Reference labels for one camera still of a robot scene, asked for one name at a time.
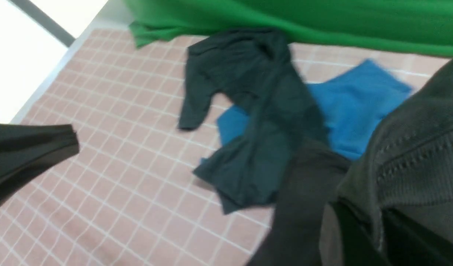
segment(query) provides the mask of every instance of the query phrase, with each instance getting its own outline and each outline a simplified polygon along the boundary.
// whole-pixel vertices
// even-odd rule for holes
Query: clothing pile
[[[371,60],[304,84],[282,32],[234,29],[189,47],[185,89],[181,130],[234,103],[193,172],[224,213],[276,204],[249,266],[453,265],[453,61],[410,98]]]
[[[211,98],[235,104],[218,119],[222,148],[194,174],[212,184],[225,214],[276,201],[304,138],[355,160],[379,121],[410,94],[372,61],[323,84],[304,84],[282,32],[240,29],[189,47],[179,128],[198,128]]]

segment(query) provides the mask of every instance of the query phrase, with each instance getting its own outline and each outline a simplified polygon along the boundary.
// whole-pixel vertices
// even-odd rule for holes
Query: blue cloth
[[[323,112],[330,147],[350,160],[363,154],[379,122],[412,91],[370,59],[308,89]],[[217,120],[222,145],[242,135],[248,119],[238,106],[225,111]]]

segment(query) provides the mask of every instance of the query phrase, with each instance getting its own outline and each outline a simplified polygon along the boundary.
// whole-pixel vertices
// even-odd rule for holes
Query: pink tiled floor
[[[204,125],[181,133],[185,49],[178,37],[135,51],[128,32],[96,30],[34,104],[24,124],[72,123],[80,155],[0,208],[0,265],[240,266],[267,232],[271,210],[223,216],[191,174],[219,147],[215,96]],[[375,58],[416,89],[446,59],[293,44],[295,64],[321,82]]]

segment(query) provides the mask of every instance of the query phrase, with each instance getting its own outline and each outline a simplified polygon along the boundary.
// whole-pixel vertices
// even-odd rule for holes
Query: jacket sleeve
[[[185,98],[179,117],[179,129],[195,130],[210,109],[212,96],[218,91],[206,73],[190,58],[185,67]]]

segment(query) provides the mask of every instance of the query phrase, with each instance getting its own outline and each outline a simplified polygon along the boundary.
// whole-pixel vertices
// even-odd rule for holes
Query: green fabric
[[[453,56],[453,0],[125,0],[138,47],[183,34],[277,27],[291,42]]]

